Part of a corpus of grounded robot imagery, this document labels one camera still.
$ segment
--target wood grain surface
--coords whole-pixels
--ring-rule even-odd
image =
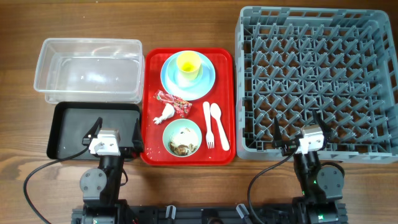
[[[22,183],[50,161],[46,154],[54,105],[33,89],[35,66],[49,37],[139,39],[144,54],[156,47],[222,47],[234,54],[234,28],[244,6],[336,7],[385,10],[398,37],[397,1],[78,1],[0,2],[0,223],[41,223],[25,201]],[[130,205],[236,205],[249,181],[274,162],[236,158],[224,167],[151,167],[140,159],[124,168],[120,198]],[[52,223],[69,223],[81,207],[79,179],[96,162],[46,168],[29,182],[31,199]],[[398,164],[342,164],[343,202],[350,223],[397,223]],[[256,204],[289,203],[300,196],[292,163],[261,177]]]

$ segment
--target yellow cup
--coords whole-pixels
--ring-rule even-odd
[[[177,67],[182,77],[187,80],[194,80],[197,78],[200,66],[200,57],[194,51],[184,51],[177,57]]]

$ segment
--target gray plastic crate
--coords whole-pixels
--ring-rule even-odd
[[[240,158],[281,160],[274,117],[292,139],[318,110],[334,130],[320,159],[398,161],[398,64],[385,12],[244,7],[235,35]]]

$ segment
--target white plastic fork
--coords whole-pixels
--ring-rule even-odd
[[[206,143],[207,143],[207,148],[213,149],[214,148],[214,134],[211,132],[211,119],[210,119],[210,104],[209,102],[204,102],[203,103],[203,112],[205,114],[205,120],[206,120]]]

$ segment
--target red tray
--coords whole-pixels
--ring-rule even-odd
[[[171,55],[182,50],[194,50],[206,55],[214,65],[216,80],[209,93],[198,100],[191,101],[193,105],[187,119],[195,122],[200,128],[202,140],[198,151],[192,156],[175,157],[166,151],[163,146],[162,136],[166,126],[181,117],[176,113],[173,118],[165,120],[162,124],[154,124],[152,120],[162,114],[165,105],[153,96],[157,90],[165,92],[160,82],[160,71],[163,63]],[[211,130],[215,136],[215,148],[207,148],[206,123],[202,106],[204,101],[208,101],[210,104],[217,103],[220,106],[222,111],[221,122],[229,141],[230,150],[224,151],[222,149],[217,124],[213,118],[211,119]],[[147,164],[155,166],[220,166],[230,163],[236,154],[234,81],[231,54],[219,48],[154,49],[149,52],[146,58],[141,133],[145,145],[141,158]]]

